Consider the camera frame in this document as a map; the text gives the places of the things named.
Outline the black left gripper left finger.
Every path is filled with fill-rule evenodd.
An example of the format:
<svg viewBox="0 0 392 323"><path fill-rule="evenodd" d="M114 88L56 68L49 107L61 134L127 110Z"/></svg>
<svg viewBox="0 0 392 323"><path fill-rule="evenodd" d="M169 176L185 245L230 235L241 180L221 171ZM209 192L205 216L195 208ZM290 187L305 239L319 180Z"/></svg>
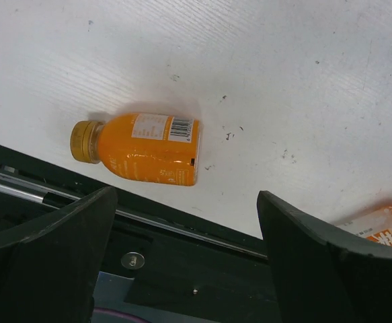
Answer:
<svg viewBox="0 0 392 323"><path fill-rule="evenodd" d="M0 232L0 322L90 322L116 206L105 187Z"/></svg>

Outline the orange bottle gold cap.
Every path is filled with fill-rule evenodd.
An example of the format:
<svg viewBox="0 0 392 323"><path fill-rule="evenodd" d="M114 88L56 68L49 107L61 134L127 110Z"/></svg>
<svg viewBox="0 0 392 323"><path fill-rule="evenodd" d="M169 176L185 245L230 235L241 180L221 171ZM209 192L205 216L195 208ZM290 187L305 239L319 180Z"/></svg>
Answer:
<svg viewBox="0 0 392 323"><path fill-rule="evenodd" d="M71 132L73 158L102 163L127 180L193 186L198 171L200 121L128 113L108 122L84 120Z"/></svg>

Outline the orange juice bottle white cap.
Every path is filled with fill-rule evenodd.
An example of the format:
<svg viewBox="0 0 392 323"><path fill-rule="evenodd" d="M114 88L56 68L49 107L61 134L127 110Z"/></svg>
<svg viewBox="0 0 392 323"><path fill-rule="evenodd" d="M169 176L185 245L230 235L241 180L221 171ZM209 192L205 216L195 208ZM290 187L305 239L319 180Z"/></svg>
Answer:
<svg viewBox="0 0 392 323"><path fill-rule="evenodd" d="M360 238L392 247L392 204L337 224L337 227Z"/></svg>

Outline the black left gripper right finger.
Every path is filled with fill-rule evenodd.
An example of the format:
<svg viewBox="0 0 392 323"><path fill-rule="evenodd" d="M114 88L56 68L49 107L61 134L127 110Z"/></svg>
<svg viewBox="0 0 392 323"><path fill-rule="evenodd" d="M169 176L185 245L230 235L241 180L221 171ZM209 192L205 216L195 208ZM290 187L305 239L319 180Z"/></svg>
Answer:
<svg viewBox="0 0 392 323"><path fill-rule="evenodd" d="M268 191L257 210L283 322L392 322L392 247Z"/></svg>

